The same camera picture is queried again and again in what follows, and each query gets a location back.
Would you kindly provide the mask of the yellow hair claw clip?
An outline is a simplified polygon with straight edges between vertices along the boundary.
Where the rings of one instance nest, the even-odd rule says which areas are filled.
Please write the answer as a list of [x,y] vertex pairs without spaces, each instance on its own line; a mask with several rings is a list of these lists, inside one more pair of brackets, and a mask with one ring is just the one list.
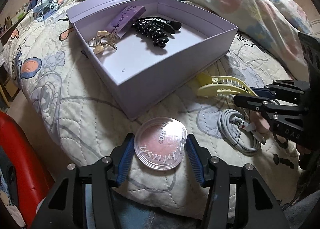
[[237,94],[258,96],[245,82],[233,76],[211,76],[202,72],[197,76],[197,81],[200,84],[197,96]]

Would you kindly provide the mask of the pink round blush compact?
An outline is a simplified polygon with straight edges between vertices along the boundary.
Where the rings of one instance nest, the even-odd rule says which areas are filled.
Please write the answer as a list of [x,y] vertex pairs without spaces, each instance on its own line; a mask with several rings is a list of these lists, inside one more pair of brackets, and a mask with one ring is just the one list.
[[180,121],[169,117],[152,118],[140,126],[135,135],[135,153],[152,170],[172,170],[183,159],[186,139],[187,129]]

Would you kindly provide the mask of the black white-dotted hair clip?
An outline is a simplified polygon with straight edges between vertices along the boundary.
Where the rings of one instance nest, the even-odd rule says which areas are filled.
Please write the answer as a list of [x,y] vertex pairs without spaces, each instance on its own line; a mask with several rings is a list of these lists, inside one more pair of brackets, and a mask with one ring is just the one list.
[[131,26],[137,33],[152,40],[155,47],[164,48],[169,41],[166,32],[151,20],[139,19]]

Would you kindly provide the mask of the purple rectangular card box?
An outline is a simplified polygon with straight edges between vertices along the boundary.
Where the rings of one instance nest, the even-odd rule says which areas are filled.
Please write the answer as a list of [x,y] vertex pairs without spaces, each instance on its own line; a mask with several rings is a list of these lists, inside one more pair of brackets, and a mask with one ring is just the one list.
[[144,6],[127,6],[114,17],[105,30],[121,39],[145,11]]

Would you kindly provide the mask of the red chair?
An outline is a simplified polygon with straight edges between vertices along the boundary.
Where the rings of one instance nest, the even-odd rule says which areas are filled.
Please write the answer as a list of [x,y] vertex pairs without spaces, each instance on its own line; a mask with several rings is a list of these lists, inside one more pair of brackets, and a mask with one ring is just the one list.
[[1,112],[1,149],[16,170],[18,209],[31,228],[38,204],[53,187],[54,180],[37,156],[24,131],[9,115]]

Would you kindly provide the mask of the cartoon quilted bedspread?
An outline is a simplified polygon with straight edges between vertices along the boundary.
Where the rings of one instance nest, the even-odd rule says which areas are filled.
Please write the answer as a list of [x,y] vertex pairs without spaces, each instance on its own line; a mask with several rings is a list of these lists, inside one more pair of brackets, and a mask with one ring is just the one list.
[[[301,169],[295,144],[281,148],[267,139],[261,150],[245,156],[224,141],[217,128],[217,117],[225,108],[235,108],[231,97],[198,98],[196,78],[178,88],[135,121],[117,105],[89,59],[71,24],[66,10],[79,0],[43,0],[58,9],[38,22],[33,12],[18,25],[13,38],[4,46],[4,61],[10,75],[42,118],[52,140],[76,164],[89,165],[121,144],[154,117],[171,117],[183,123],[203,147],[226,163],[242,166],[253,163],[280,204],[290,202],[296,193]],[[23,78],[22,66],[40,70]],[[263,87],[273,79],[289,79],[285,69],[264,49],[238,32],[230,52],[207,70],[209,75],[235,76],[250,86]],[[170,171],[148,169],[135,156],[127,180],[116,188],[121,195],[170,213],[201,218],[208,189],[195,180],[187,156]]]

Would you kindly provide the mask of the black hair claw clip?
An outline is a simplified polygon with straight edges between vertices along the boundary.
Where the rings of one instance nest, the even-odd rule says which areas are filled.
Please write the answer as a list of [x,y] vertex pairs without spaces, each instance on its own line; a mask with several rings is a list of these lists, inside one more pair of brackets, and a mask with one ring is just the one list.
[[178,21],[171,21],[161,17],[145,17],[140,19],[151,20],[152,23],[162,28],[166,32],[166,34],[175,34],[176,31],[179,31],[182,27],[182,24]]

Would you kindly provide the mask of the lavender open gift box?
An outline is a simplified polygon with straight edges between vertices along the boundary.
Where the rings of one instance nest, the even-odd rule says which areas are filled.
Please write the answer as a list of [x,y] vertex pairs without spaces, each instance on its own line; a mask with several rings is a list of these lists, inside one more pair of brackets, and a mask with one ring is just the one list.
[[[164,48],[128,30],[116,50],[96,56],[89,39],[127,6],[143,6],[146,17],[178,21],[182,27]],[[86,0],[69,8],[67,15],[89,60],[130,120],[223,57],[238,30],[218,15],[178,0]]]

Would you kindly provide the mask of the beige gold hair clip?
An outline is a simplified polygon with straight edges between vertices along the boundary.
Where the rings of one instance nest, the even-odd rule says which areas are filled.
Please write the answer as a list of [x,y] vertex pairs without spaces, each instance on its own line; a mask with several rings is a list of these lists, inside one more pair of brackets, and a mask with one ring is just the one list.
[[109,32],[106,30],[97,31],[97,35],[92,37],[88,42],[88,46],[93,48],[93,53],[95,55],[103,53],[103,51],[110,47],[114,51],[117,50],[116,40],[118,36],[113,32]]

